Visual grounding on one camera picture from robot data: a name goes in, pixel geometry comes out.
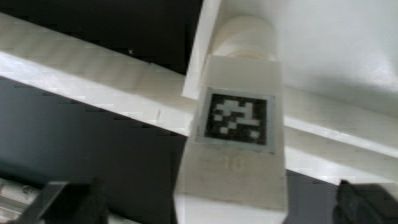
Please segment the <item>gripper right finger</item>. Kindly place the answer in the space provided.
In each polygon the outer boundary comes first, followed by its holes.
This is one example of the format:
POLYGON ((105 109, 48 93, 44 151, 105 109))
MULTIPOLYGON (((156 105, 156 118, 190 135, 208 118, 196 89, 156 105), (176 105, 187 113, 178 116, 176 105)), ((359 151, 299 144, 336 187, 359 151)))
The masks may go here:
POLYGON ((398 185, 339 182, 334 224, 398 224, 398 185))

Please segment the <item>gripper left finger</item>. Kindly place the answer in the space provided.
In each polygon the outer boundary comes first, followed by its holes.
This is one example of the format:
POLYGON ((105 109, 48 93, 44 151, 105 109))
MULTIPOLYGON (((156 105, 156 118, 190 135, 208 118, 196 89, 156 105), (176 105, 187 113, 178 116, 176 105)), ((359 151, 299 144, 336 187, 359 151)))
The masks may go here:
POLYGON ((14 224, 108 224, 103 183, 50 182, 14 224))

